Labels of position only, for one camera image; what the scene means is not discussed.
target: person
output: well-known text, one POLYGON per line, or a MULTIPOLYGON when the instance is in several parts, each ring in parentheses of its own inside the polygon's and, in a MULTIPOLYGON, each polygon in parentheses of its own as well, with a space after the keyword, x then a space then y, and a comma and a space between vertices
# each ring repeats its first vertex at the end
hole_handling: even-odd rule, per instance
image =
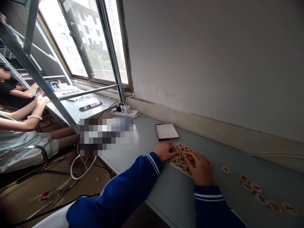
MULTIPOLYGON (((82 197, 34 228, 121 227, 148 197, 164 169, 162 162, 178 155, 170 150, 174 150, 170 142, 158 144, 154 152, 137 157, 129 169, 109 181, 98 198, 82 197)), ((194 178, 196 227, 246 227, 214 185, 212 162, 198 152, 186 154, 192 156, 196 164, 192 166, 186 158, 194 178)))
MULTIPOLYGON (((78 135, 71 127, 52 131, 50 133, 37 133, 36 126, 40 121, 45 105, 50 100, 39 95, 30 104, 22 109, 7 113, 0 111, 0 157, 22 147, 40 145, 45 148, 47 156, 52 157, 59 150, 78 143, 78 135)), ((8 173, 41 163, 43 160, 41 150, 28 149, 13 156, 0 160, 0 173, 8 173)))
MULTIPOLYGON (((31 103, 35 97, 27 87, 18 85, 18 81, 12 79, 11 74, 10 68, 0 63, 0 104, 17 110, 31 103)), ((31 88, 36 92, 38 85, 34 83, 31 88)))

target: gray desk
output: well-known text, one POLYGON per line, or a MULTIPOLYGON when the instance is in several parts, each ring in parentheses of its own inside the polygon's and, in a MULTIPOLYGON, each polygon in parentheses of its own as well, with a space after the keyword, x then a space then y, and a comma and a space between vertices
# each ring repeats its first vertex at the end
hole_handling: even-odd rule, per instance
MULTIPOLYGON (((80 119, 88 119, 91 118, 102 111, 106 110, 108 107, 105 107, 106 105, 112 105, 113 103, 117 102, 116 100, 113 100, 111 98, 107 99, 103 105, 105 106, 97 106, 95 108, 89 109, 87 111, 81 112, 79 108, 95 103, 97 101, 102 101, 103 96, 91 93, 91 97, 81 100, 81 101, 70 101, 70 100, 63 100, 61 101, 63 106, 66 108, 66 110, 69 112, 71 117, 74 119, 75 122, 79 122, 80 119)), ((60 119, 62 119, 64 122, 67 123, 67 121, 63 118, 63 116, 58 112, 57 108, 52 104, 49 103, 48 108, 50 108, 60 119)))
MULTIPOLYGON (((148 117, 134 119, 134 151, 103 153, 101 159, 117 174, 125 171, 136 157, 155 149, 159 143, 155 124, 159 123, 148 117)), ((304 227, 304 175, 187 131, 178 128, 177 131, 180 139, 172 141, 174 145, 181 142, 213 161, 215 183, 220 186, 228 205, 235 209, 247 227, 304 227), (220 170, 222 165, 230 169, 230 175, 220 170), (257 183, 266 198, 289 203, 299 215, 276 213, 260 204, 253 194, 241 186, 239 174, 257 183)), ((193 180, 171 167, 169 161, 165 163, 164 171, 146 203, 170 227, 195 227, 193 180)))

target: girl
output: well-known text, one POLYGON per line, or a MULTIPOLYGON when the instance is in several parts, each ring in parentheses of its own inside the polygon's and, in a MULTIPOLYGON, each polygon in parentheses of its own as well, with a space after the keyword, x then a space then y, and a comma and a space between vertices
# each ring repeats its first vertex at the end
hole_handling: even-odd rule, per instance
MULTIPOLYGON (((68 127, 50 133, 37 133, 35 128, 40 121, 45 105, 50 100, 38 96, 27 106, 18 111, 7 113, 0 111, 0 157, 14 150, 31 145, 40 145, 45 148, 50 158, 59 150, 77 144, 78 135, 68 127), (23 122, 20 119, 32 114, 23 122)), ((43 160, 41 150, 28 149, 0 161, 0 173, 8 173, 37 165, 43 160)))

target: white wall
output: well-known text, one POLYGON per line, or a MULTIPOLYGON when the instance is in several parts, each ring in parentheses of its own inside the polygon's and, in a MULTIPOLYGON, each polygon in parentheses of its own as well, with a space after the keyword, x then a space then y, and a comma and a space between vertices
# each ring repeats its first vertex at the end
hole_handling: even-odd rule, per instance
POLYGON ((296 1, 124 1, 136 97, 304 142, 296 1))

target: floor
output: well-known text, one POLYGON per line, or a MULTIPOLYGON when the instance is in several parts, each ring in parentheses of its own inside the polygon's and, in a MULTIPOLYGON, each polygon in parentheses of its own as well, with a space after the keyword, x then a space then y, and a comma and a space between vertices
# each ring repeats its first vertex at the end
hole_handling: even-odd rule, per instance
MULTIPOLYGON (((57 124, 49 128, 44 128, 43 131, 50 132, 60 128, 61 126, 57 124)), ((70 155, 68 155, 64 160, 58 162, 57 164, 54 164, 48 169, 62 172, 70 172, 70 166, 68 165, 69 156, 70 155)), ((87 166, 89 167, 91 164, 92 162, 88 160, 87 166)), ((102 164, 97 159, 95 161, 95 164, 102 166, 102 164)), ((81 176, 84 172, 85 166, 81 161, 79 161, 77 165, 74 165, 73 173, 76 173, 78 176, 81 176)), ((58 200, 53 202, 50 206, 46 207, 41 212, 48 211, 49 209, 70 202, 83 194, 94 195, 97 193, 101 193, 103 188, 109 181, 109 173, 105 169, 93 165, 92 168, 87 172, 87 174, 83 178, 81 178, 72 189, 70 189, 62 197, 60 197, 58 200)), ((38 199, 36 201, 31 202, 32 198, 40 196, 47 191, 56 191, 60 189, 64 190, 72 183, 73 180, 70 176, 41 174, 32 177, 31 179, 19 185, 14 185, 13 187, 1 193, 0 205, 5 207, 5 210, 9 215, 9 220, 15 224, 27 219, 39 208, 46 205, 49 200, 55 197, 55 194, 52 195, 49 200, 44 201, 38 199)), ((46 216, 42 216, 41 218, 29 222, 23 227, 33 227, 46 216)))

